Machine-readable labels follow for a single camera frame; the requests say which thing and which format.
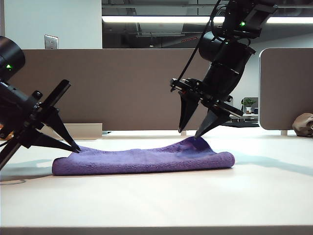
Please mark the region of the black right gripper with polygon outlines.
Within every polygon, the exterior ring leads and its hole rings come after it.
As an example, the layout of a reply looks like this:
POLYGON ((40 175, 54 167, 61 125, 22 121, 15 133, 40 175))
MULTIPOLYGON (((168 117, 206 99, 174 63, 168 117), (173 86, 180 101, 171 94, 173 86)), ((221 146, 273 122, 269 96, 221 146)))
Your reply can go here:
POLYGON ((208 109, 207 115, 195 133, 199 138, 209 130, 229 120, 229 115, 242 116, 243 111, 231 106, 230 93, 238 84, 242 72, 223 65, 211 65, 202 81, 188 78, 170 82, 171 90, 177 90, 181 100, 179 132, 182 132, 199 104, 208 109))

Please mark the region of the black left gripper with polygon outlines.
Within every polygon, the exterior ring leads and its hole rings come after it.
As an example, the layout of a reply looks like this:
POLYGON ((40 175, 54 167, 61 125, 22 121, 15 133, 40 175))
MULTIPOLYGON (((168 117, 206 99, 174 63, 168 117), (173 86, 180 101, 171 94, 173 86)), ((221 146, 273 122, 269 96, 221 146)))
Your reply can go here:
POLYGON ((43 96, 40 91, 27 96, 12 85, 0 83, 0 123, 3 125, 0 137, 4 139, 13 133, 0 152, 1 168, 21 146, 81 151, 64 126, 59 110, 54 107, 69 87, 69 81, 62 80, 45 101, 40 102, 43 96))

